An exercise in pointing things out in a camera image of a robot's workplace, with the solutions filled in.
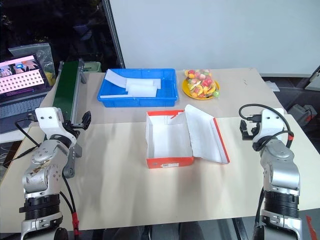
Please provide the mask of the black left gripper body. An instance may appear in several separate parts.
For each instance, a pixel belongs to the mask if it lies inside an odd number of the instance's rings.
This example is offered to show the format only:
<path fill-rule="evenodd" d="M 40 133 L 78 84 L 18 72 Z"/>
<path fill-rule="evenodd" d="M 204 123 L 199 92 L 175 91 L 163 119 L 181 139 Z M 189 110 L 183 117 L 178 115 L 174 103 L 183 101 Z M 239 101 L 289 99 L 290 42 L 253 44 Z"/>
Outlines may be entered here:
<path fill-rule="evenodd" d="M 62 124 L 62 126 L 67 132 L 69 132 L 71 134 L 80 134 L 79 129 L 83 129 L 84 128 L 84 124 L 83 123 L 72 124 L 70 120 L 66 120 Z"/>

